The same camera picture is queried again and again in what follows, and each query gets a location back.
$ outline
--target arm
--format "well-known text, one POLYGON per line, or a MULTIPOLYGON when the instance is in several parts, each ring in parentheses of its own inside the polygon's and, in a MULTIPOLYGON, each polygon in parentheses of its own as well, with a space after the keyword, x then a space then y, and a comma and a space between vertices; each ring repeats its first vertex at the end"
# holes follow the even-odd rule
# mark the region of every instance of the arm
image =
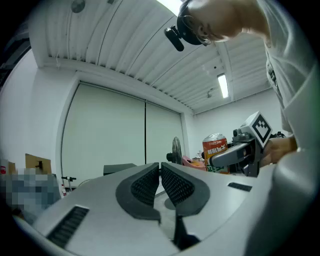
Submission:
POLYGON ((260 162, 260 167, 276 164, 284 155, 296 151, 297 143, 294 136, 269 139, 260 162))

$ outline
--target white ceiling panel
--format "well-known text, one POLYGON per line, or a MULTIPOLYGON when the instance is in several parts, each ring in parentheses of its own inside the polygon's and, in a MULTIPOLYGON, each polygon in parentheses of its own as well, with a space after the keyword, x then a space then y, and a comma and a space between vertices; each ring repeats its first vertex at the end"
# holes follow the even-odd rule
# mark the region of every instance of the white ceiling panel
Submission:
POLYGON ((117 71, 195 113, 269 87, 265 47, 253 35, 242 34, 218 43, 219 47, 182 42, 185 49, 178 52, 164 35, 176 17, 156 0, 115 0, 113 4, 86 0, 80 13, 72 12, 72 0, 45 4, 45 36, 41 38, 45 38, 47 55, 43 59, 58 57, 117 71), (217 79, 222 73, 229 86, 226 99, 217 79))

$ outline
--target fluorescent light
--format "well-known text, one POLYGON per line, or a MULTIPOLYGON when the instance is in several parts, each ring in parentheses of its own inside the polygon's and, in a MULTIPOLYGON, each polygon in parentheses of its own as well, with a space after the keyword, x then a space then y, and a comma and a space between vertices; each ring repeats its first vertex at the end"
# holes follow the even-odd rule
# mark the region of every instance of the fluorescent light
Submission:
POLYGON ((218 75, 218 81, 219 81, 219 84, 220 84, 222 97, 223 98, 229 97, 228 83, 227 83, 226 75, 225 74, 218 75))
POLYGON ((167 7, 175 16, 178 16, 180 6, 182 4, 181 0, 157 0, 160 4, 167 7))

